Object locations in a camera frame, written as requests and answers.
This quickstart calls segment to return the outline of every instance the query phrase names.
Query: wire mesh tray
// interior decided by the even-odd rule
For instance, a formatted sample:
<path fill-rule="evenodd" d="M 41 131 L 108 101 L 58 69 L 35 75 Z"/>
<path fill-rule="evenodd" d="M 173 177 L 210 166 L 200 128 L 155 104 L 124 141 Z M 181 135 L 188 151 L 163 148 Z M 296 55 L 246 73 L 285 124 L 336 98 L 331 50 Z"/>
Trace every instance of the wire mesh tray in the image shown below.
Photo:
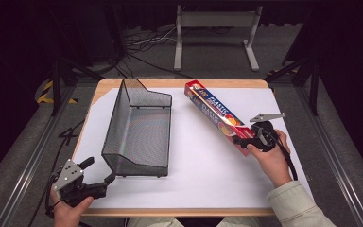
<path fill-rule="evenodd" d="M 123 79 L 102 156 L 117 176 L 167 176 L 172 95 Z"/>

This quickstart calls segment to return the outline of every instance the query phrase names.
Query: metal stand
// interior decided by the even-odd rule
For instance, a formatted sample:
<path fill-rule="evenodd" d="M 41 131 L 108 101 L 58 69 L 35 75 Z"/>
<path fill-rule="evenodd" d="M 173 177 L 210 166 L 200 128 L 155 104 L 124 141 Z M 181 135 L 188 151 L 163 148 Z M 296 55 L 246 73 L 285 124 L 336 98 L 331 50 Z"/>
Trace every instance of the metal stand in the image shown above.
<path fill-rule="evenodd" d="M 200 26 L 238 26 L 250 27 L 250 37 L 243 41 L 247 56 L 250 61 L 252 71 L 258 71 L 259 66 L 252 51 L 252 42 L 254 40 L 256 29 L 258 28 L 259 19 L 261 17 L 262 7 L 258 7 L 256 11 L 240 11 L 240 12 L 211 12 L 211 11 L 182 11 L 182 7 L 178 6 L 177 13 L 177 31 L 178 40 L 176 43 L 175 64 L 174 69 L 180 71 L 182 69 L 182 27 L 200 27 Z"/>
<path fill-rule="evenodd" d="M 292 83 L 296 87 L 303 87 L 305 82 L 311 78 L 311 89 L 310 89 L 310 97 L 309 97 L 309 106 L 312 110 L 314 115 L 318 115 L 317 113 L 317 97 L 318 97 L 318 83 L 320 77 L 320 68 L 318 63 L 315 59 L 306 58 L 299 61 L 294 61 L 293 63 L 289 64 L 288 66 L 282 68 L 278 72 L 272 74 L 271 76 L 267 77 L 265 81 L 270 83 L 275 79 L 283 76 L 284 74 L 288 73 L 289 71 L 296 69 L 299 67 L 299 71 L 294 76 Z"/>
<path fill-rule="evenodd" d="M 58 57 L 52 65 L 52 81 L 54 89 L 54 110 L 52 111 L 52 116 L 54 116 L 61 107 L 61 78 L 63 79 L 66 86 L 75 86 L 78 82 L 78 79 L 71 70 L 72 68 L 76 68 L 90 78 L 96 80 L 104 79 L 100 75 L 94 73 L 84 66 L 81 66 L 65 58 Z"/>

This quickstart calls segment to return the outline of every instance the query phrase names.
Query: aluminum foil box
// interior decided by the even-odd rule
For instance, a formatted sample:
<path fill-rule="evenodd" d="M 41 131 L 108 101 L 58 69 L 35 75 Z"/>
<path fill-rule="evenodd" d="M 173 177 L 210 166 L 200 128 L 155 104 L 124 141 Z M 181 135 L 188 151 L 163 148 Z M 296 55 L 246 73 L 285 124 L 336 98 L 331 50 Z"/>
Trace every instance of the aluminum foil box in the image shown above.
<path fill-rule="evenodd" d="M 230 141 L 232 136 L 240 138 L 253 138 L 254 132 L 238 119 L 219 99 L 217 99 L 198 80 L 187 82 L 184 94 L 202 111 Z M 247 149 L 235 145 L 244 156 L 249 155 Z"/>

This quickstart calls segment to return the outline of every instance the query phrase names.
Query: wrist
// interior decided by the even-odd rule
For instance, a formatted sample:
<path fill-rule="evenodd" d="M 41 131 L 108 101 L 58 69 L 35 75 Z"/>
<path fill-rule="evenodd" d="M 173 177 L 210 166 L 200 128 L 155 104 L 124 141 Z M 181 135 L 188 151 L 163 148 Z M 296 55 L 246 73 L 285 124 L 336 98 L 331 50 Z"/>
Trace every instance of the wrist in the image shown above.
<path fill-rule="evenodd" d="M 278 178 L 276 180 L 273 180 L 272 183 L 275 188 L 278 188 L 278 187 L 280 187 L 286 183 L 292 182 L 292 181 L 293 181 L 293 179 L 291 179 L 290 176 L 288 176 L 288 177 L 286 176 L 283 178 Z"/>

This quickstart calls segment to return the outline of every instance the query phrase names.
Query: black floor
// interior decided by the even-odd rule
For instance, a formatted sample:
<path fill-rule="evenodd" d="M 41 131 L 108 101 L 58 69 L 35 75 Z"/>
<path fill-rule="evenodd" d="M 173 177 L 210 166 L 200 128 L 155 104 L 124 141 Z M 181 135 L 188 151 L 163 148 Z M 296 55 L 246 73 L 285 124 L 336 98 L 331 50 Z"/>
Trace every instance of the black floor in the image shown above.
<path fill-rule="evenodd" d="M 232 29 L 225 35 L 206 30 L 191 31 L 183 41 L 181 73 L 195 79 L 263 79 L 267 72 L 281 68 L 281 62 L 300 26 L 259 27 L 253 45 L 260 71 L 252 72 L 241 40 L 245 32 Z M 175 44 L 158 44 L 137 57 L 172 70 Z M 185 79 L 136 59 L 125 58 L 122 72 L 137 78 Z M 112 70 L 104 75 L 121 79 Z M 285 123 L 302 167 L 307 175 L 318 206 L 336 226 L 363 226 L 363 161 L 322 84 L 319 89 L 319 116 L 311 114 L 307 105 L 308 83 L 295 88 L 285 76 L 272 82 L 275 98 L 288 117 Z M 0 226 L 27 226 L 43 193 L 43 188 L 63 138 L 59 135 L 82 121 L 91 104 L 96 82 L 81 78 L 75 88 L 64 89 L 64 95 L 78 98 L 78 104 L 66 104 L 56 117 L 51 117 L 52 104 L 40 104 L 8 155 L 0 165 Z M 75 132 L 79 134 L 81 126 Z M 61 149 L 58 164 L 71 157 L 77 138 Z M 27 171 L 35 158 L 35 171 Z M 24 180 L 22 173 L 29 174 Z M 20 181 L 25 188 L 20 190 Z M 53 221 L 39 210 L 33 226 L 53 226 Z M 83 218 L 93 226 L 122 226 L 122 218 Z M 280 226 L 275 217 L 261 218 L 264 226 Z"/>

